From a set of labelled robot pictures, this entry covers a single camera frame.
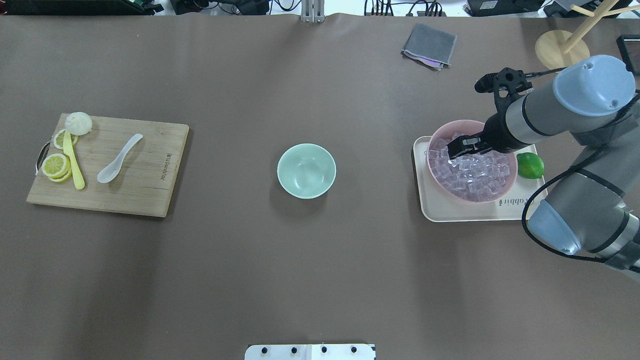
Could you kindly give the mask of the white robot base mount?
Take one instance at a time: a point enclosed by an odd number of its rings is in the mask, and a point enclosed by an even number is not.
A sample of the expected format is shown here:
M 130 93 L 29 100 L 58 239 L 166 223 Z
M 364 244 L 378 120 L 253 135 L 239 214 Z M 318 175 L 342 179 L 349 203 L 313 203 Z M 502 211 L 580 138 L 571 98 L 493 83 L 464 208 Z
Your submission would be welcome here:
M 375 360 L 374 344 L 254 344 L 247 347 L 245 360 Z

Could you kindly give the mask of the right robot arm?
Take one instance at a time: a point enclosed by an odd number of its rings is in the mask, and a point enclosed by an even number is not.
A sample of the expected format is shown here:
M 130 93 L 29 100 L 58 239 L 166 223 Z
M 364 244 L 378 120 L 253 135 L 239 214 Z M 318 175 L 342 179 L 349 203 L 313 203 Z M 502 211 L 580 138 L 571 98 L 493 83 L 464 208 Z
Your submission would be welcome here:
M 492 93 L 496 114 L 482 130 L 455 137 L 450 157 L 514 153 L 561 133 L 582 152 L 525 203 L 525 234 L 541 248 L 570 260 L 639 275 L 639 216 L 620 207 L 639 182 L 639 91 L 626 64 L 592 55 L 555 69 L 533 88 L 537 73 L 509 67 L 482 76 L 474 89 Z

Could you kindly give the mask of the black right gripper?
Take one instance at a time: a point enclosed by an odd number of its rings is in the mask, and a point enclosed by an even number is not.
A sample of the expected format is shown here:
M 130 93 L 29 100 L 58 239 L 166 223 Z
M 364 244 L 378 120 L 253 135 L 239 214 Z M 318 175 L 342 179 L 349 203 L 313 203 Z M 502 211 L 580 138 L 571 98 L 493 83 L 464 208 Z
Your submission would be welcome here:
M 446 148 L 451 160 L 489 151 L 509 154 L 515 152 L 515 138 L 508 129 L 506 116 L 497 112 L 487 119 L 482 131 L 455 137 Z

